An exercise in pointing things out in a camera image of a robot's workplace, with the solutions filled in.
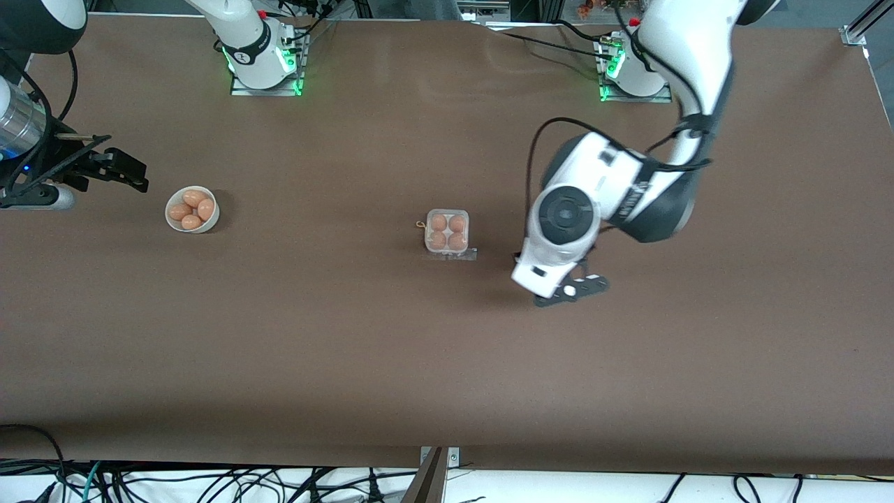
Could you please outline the clear plastic egg box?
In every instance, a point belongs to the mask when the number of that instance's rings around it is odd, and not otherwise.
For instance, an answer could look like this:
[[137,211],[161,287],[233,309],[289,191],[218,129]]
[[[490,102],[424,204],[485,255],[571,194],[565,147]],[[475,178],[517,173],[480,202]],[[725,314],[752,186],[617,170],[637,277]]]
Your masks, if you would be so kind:
[[[469,236],[470,236],[470,228],[471,228],[471,224],[470,224],[470,217],[469,217],[469,214],[467,214],[465,210],[453,210],[453,209],[433,209],[433,210],[430,210],[430,211],[428,212],[428,214],[427,214],[427,219],[425,220],[425,223],[427,223],[427,229],[424,229],[424,235],[423,235],[423,242],[424,242],[425,248],[429,249],[428,246],[427,246],[427,240],[428,240],[428,238],[429,238],[430,233],[433,233],[433,232],[434,232],[434,231],[431,231],[431,230],[429,229],[429,219],[430,219],[431,216],[433,216],[433,214],[444,214],[444,216],[447,217],[448,222],[449,222],[449,219],[450,219],[454,214],[463,214],[463,216],[466,217],[466,219],[467,219],[467,229],[466,229],[466,231],[465,231],[465,236],[466,236],[466,238],[467,238],[467,248],[470,248],[470,246],[469,246],[469,241],[470,241]],[[449,226],[447,227],[447,229],[444,230],[444,233],[445,233],[445,235],[447,236],[447,241],[448,241],[449,235],[450,235],[450,233],[451,233],[451,231],[450,231],[450,229],[449,229]]]

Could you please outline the white round bowl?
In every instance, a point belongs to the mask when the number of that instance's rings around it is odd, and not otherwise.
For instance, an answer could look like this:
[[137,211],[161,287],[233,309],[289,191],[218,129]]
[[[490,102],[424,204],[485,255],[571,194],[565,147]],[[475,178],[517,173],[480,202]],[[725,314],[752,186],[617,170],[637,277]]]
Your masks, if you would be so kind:
[[[215,202],[215,211],[214,211],[213,217],[211,217],[210,220],[205,221],[203,226],[201,226],[198,229],[196,229],[195,231],[191,231],[191,232],[184,231],[181,227],[181,222],[173,221],[172,219],[169,219],[169,217],[167,216],[167,211],[170,206],[172,206],[173,204],[177,204],[177,203],[183,203],[182,194],[183,194],[183,192],[185,192],[187,190],[204,191],[207,194],[208,198],[211,198]],[[197,209],[193,209],[193,214],[197,214],[196,210]],[[221,210],[220,210],[219,204],[217,203],[217,198],[214,197],[214,194],[211,190],[208,190],[204,186],[187,186],[187,187],[184,187],[182,190],[176,191],[175,194],[173,194],[168,199],[166,207],[165,207],[165,218],[166,218],[166,222],[169,225],[169,227],[175,231],[178,231],[181,233],[205,233],[205,232],[210,231],[215,226],[215,224],[217,223],[217,221],[220,217],[220,212],[221,212]]]

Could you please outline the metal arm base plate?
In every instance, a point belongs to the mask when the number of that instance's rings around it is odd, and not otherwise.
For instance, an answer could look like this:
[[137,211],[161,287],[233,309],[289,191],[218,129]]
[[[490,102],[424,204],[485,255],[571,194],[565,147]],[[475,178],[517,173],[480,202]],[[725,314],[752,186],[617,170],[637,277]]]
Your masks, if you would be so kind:
[[668,83],[646,69],[635,56],[629,36],[622,31],[603,35],[593,44],[601,101],[670,104]]
[[301,96],[305,83],[309,39],[296,34],[293,25],[269,20],[272,37],[267,48],[248,63],[248,55],[224,51],[232,73],[233,96]]

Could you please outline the small metal table bracket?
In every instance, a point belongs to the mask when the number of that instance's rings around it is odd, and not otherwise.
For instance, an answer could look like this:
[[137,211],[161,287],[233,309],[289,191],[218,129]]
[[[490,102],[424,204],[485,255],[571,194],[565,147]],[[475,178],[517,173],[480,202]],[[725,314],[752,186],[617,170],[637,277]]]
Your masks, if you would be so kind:
[[[420,449],[420,466],[425,464],[428,454],[432,449],[431,446],[422,446]],[[448,446],[448,448],[443,448],[443,453],[446,453],[446,466],[448,470],[460,468],[461,455],[459,446]]]

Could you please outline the aluminium frame profile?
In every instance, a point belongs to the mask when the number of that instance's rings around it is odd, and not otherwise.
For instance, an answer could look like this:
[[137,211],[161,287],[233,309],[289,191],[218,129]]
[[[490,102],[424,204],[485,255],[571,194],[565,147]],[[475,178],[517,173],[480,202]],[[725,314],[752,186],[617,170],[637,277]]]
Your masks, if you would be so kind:
[[892,10],[894,0],[872,0],[852,22],[839,29],[841,41],[847,47],[866,45],[866,34],[869,29]]

